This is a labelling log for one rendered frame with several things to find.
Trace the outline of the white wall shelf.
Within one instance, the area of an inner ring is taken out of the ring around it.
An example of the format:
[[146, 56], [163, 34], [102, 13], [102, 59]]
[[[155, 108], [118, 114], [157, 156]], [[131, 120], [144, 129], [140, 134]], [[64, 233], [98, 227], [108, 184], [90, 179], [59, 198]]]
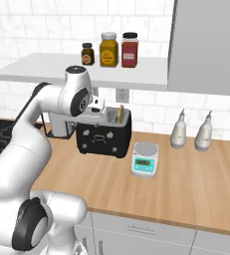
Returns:
[[[80, 65], [80, 55], [58, 53], [33, 53], [2, 69], [0, 81], [41, 83], [56, 85], [65, 83], [65, 71], [69, 66]], [[95, 57], [92, 66], [86, 66], [92, 86], [126, 90], [166, 91], [167, 60], [140, 57], [135, 68], [102, 67]]]

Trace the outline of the white wall socket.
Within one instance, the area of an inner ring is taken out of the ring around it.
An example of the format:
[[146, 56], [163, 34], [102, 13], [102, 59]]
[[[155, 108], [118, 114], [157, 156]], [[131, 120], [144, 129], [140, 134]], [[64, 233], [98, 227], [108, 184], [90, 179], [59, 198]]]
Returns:
[[129, 103], [129, 90], [126, 89], [116, 89], [115, 90], [115, 100], [118, 103]]

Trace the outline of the grey wall cupboard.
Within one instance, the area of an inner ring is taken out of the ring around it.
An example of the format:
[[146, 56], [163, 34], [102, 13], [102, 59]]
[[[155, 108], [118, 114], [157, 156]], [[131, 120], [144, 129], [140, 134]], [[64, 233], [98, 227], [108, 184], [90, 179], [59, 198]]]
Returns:
[[230, 0], [174, 0], [168, 89], [230, 96]]

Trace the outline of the yellow jar with grey lid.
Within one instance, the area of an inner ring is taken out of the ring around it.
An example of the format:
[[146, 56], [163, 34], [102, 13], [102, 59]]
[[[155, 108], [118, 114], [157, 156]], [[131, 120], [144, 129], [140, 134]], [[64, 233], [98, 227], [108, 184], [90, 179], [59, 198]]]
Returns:
[[118, 43], [115, 32], [103, 32], [100, 44], [100, 61], [102, 67], [115, 67], [118, 62]]

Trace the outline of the white and teal kitchen scale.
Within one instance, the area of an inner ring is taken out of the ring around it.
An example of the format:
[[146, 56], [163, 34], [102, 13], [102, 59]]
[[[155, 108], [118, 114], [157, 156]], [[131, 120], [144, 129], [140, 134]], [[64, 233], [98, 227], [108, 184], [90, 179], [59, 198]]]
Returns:
[[131, 158], [131, 173], [140, 177], [155, 177], [158, 166], [158, 145], [149, 141], [137, 141]]

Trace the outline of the white spout bottle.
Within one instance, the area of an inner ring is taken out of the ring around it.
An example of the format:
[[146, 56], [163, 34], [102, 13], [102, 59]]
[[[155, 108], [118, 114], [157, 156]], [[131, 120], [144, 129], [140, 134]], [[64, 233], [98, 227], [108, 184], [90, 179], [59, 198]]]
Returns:
[[170, 145], [173, 148], [183, 148], [186, 144], [185, 113], [181, 112], [170, 136]]
[[199, 151], [207, 151], [212, 137], [211, 112], [206, 116], [194, 140], [194, 146]]

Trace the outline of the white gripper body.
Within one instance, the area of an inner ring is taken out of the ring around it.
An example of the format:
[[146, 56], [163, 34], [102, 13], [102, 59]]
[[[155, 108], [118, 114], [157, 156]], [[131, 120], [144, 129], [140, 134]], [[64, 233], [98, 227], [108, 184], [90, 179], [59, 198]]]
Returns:
[[87, 111], [92, 115], [104, 115], [106, 113], [106, 101], [94, 99], [93, 102], [88, 105]]

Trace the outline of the red jar with black lid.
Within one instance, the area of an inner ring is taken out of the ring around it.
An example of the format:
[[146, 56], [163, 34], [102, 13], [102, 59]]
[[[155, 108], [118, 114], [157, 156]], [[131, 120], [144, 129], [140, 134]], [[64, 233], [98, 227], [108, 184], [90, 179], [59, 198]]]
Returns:
[[137, 65], [138, 40], [135, 32], [122, 34], [121, 65], [124, 68], [134, 68]]

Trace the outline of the black toaster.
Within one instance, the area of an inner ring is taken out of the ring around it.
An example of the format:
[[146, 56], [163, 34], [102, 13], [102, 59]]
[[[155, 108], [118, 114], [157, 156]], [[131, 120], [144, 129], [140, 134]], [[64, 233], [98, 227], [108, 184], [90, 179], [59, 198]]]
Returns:
[[131, 138], [131, 112], [123, 110], [122, 122], [117, 122], [117, 109], [110, 108], [113, 120], [104, 125], [78, 124], [77, 146], [80, 153], [126, 156]]

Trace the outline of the grey narrow cupboard door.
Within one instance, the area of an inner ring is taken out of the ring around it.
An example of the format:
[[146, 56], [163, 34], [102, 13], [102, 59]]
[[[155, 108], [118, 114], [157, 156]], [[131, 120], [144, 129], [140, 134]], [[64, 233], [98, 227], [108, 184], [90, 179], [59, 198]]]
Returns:
[[88, 254], [96, 255], [92, 213], [90, 211], [87, 212], [86, 218], [75, 226], [75, 233], [79, 241], [87, 249]]

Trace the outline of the grey drawer front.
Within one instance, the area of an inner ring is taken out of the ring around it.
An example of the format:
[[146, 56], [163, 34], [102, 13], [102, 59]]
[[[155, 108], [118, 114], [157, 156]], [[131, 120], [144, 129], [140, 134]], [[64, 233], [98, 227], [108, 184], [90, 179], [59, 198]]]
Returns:
[[[171, 226], [161, 223], [154, 223], [149, 221], [142, 221], [132, 218], [107, 215], [102, 213], [92, 213], [93, 225], [96, 229], [115, 232], [119, 234], [132, 235], [156, 241], [164, 241], [172, 244], [191, 246], [196, 231], [193, 229]], [[154, 230], [154, 234], [146, 232], [133, 232], [128, 231], [129, 225], [135, 224], [136, 226], [145, 227], [149, 226]]]
[[190, 255], [230, 255], [230, 235], [197, 230]]

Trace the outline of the small brown jar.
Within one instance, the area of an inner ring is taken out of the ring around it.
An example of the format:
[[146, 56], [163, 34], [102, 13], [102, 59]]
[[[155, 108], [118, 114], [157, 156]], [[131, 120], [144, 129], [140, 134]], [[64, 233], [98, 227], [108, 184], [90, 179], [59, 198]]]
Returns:
[[95, 63], [95, 53], [91, 43], [83, 44], [82, 63], [84, 65], [93, 65]]

